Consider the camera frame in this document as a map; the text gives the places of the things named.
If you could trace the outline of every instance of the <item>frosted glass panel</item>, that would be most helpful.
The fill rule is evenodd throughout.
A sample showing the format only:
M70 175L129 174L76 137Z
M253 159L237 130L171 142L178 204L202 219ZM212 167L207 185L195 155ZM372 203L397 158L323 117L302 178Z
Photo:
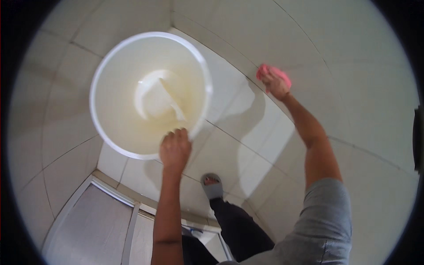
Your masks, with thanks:
M137 215L130 252L130 265L150 264L153 246L153 223L153 220Z
M121 264L132 208L90 185L52 242L50 264Z

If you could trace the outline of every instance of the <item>foot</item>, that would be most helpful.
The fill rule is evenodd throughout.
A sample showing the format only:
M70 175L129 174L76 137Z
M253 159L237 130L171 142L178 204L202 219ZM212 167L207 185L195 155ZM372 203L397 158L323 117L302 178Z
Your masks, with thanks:
M219 180L214 179L211 176L208 176L208 177L205 178L205 182L204 183L205 183L205 186L209 186L209 185L212 185L212 184L219 183Z
M201 177L201 184L209 200L222 198L224 196L221 179L217 174L204 174Z

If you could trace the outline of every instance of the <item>person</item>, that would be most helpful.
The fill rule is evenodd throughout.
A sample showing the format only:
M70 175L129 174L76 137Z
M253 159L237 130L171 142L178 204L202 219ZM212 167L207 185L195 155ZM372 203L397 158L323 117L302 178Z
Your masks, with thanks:
M223 201L219 176L205 174L201 184L235 259L221 264L348 264L350 199L326 133L280 77L270 71L261 76L261 81L287 106L307 148L303 209L293 231L274 244L243 209ZM197 238L181 235L179 185L190 152L186 129L170 132L160 146L164 168L153 228L152 265L218 263Z

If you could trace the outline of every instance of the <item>gray shirt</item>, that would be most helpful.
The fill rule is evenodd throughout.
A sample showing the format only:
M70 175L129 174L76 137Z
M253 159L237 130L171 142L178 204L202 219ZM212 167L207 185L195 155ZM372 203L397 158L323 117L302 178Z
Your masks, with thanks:
M275 247L241 265L341 265L349 263L352 248L350 199L343 183L321 179L306 191L303 210L293 231ZM226 261L220 265L235 265Z

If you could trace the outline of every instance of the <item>bucket rim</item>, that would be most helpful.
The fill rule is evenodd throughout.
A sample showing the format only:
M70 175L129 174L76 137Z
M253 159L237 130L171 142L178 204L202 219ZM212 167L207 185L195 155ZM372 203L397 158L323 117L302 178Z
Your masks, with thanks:
M199 116L198 121L195 123L195 125L193 126L193 129L191 129L189 131L189 139L193 140L197 134L199 133L199 131L202 128L203 125L203 121L206 119L206 114L207 111L209 110L209 105L210 105L210 101L211 101L211 97L213 94L213 86L212 86L212 77L210 75L210 71L209 68L207 66L206 60L203 57L203 55L198 51L198 49L191 44L189 41L181 38L180 36L168 33L168 32L160 32L160 31L151 31L151 32L144 32L144 33L140 33L134 36L131 36L123 41L121 41L118 45L116 45L115 47L113 47L107 54L106 56L102 59L102 61L100 62L99 66L97 67L92 82L91 82L91 86L90 86L90 95L89 95L89 107L90 107L90 114L91 114L91 119L94 123L94 127L96 128L97 132L99 133L100 137L110 146L112 147L115 151L117 151L118 153L130 157L130 158L134 158L134 159L140 159L140 160L153 160L153 159L159 159L159 146L158 146L158 152L157 153L152 153L152 154L139 154L139 153L134 153L134 152L130 152L128 150L123 149L122 147L118 146L117 144L115 144L105 133L105 131L103 130L102 126L100 125L98 116L97 116L97 111L96 111L96 107L95 107L95 95L96 95L96 91L97 91L97 83L98 80L103 72L104 67L108 64L108 62L110 61L110 59L121 49L123 49L125 46L127 46L130 43L133 43L134 41L140 40L140 39L146 39L146 38L151 38L151 37L162 37L162 38L167 38L167 39L171 39L173 41L178 42L179 44L183 45L184 47L186 47L190 53L193 54L193 56L196 58L197 62L199 63L200 67L201 67L201 71L203 74L203 78L204 78L204 89L205 89L205 102L202 108L202 112L201 115Z

